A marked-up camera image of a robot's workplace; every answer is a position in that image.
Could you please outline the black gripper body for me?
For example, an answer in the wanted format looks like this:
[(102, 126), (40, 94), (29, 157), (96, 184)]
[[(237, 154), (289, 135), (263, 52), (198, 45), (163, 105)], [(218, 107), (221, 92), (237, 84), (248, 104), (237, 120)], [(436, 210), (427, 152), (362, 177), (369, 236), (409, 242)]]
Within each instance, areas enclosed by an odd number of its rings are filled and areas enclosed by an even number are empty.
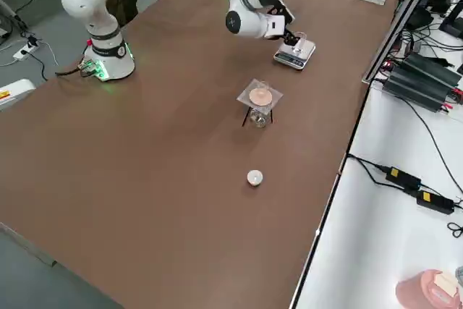
[(277, 0), (273, 7), (268, 11), (268, 29), (285, 30), (295, 17), (282, 0)]

